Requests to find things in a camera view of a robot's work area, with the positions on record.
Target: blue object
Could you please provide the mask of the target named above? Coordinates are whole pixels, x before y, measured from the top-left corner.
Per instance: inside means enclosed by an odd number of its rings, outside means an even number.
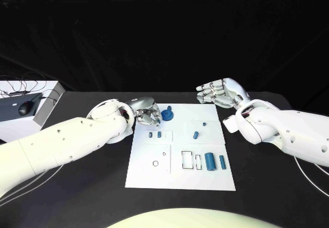
[[[207,164],[207,170],[214,171],[217,170],[217,164],[214,159],[214,153],[205,153],[205,164]]]
[[[226,165],[226,160],[224,160],[224,156],[220,155],[220,159],[221,159],[221,169],[226,170],[227,169],[227,165]]]
[[[169,121],[174,119],[174,112],[172,112],[172,106],[169,106],[166,108],[166,110],[162,111],[162,116],[164,116],[164,120]]]
[[[195,133],[194,133],[194,139],[198,139],[198,135],[200,135],[200,133],[195,132]]]

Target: white box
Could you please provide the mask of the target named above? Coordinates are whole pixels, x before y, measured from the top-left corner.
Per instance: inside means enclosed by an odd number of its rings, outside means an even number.
[[[21,86],[21,81],[0,81],[0,90],[3,90],[6,93],[15,92],[11,84],[16,91],[24,91],[25,87]],[[35,81],[24,81],[27,87],[27,90],[32,90],[35,92],[31,92],[29,94],[42,93],[42,96],[54,98],[57,101],[61,98],[63,93],[65,92],[65,89],[58,81],[38,81],[38,86]],[[41,100],[39,107],[37,110],[37,115],[24,117],[21,119],[8,120],[0,122],[0,139],[6,142],[11,142],[14,140],[18,140],[34,133],[39,132],[42,129],[42,126],[47,122],[48,116],[52,112],[55,105],[54,100],[50,98],[45,98]]]

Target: black mat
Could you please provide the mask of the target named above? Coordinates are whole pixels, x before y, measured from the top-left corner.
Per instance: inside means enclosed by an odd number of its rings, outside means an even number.
[[[250,95],[291,109],[282,95]],[[152,96],[158,103],[198,103],[197,93],[67,92],[44,127],[86,117],[107,99],[128,101],[142,96]],[[231,114],[234,109],[218,107],[220,120]],[[275,145],[253,145],[240,132],[231,134],[226,127],[223,130],[237,191],[125,188],[133,142],[129,136],[65,165],[35,191],[0,208],[0,227],[104,228],[133,215],[166,208],[224,210],[286,228],[328,227],[329,199],[305,179],[293,157]],[[306,162],[302,165],[311,169],[315,166]]]

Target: white paper sheet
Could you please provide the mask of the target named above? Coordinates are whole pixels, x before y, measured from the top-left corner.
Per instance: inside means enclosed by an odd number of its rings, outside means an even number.
[[[136,124],[126,187],[236,191],[216,105],[159,104],[161,110],[165,110],[169,105],[175,114],[171,121],[162,121],[159,127]],[[192,138],[194,135],[191,135],[194,129],[201,132],[197,140]],[[149,138],[149,131],[153,132],[152,137],[158,137],[158,131],[169,131],[172,140],[166,139],[162,141],[156,138],[152,140]],[[153,166],[152,160],[162,158],[159,157],[161,153],[151,157],[149,148],[152,146],[149,145],[155,145],[155,148],[159,147],[159,151],[168,150],[166,147],[159,145],[171,145],[171,157],[166,157],[171,158],[171,171],[165,172],[165,170]],[[194,169],[182,168],[182,151],[192,151]],[[216,171],[207,170],[205,153],[208,152],[214,153],[218,168]],[[197,155],[201,155],[203,170],[198,170],[195,166]],[[220,155],[224,155],[226,158],[226,170],[221,169]]]

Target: robotic hand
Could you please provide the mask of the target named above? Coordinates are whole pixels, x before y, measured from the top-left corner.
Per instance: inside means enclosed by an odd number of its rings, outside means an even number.
[[[87,118],[74,118],[0,146],[0,197],[25,180],[89,155],[106,143],[133,134],[135,117],[143,125],[161,124],[162,112],[152,97],[128,103],[107,100]]]
[[[252,100],[231,78],[207,83],[197,90],[201,103],[237,109],[223,121],[231,133],[240,131],[253,144],[273,143],[285,153],[329,167],[329,117],[283,111],[272,103]]]

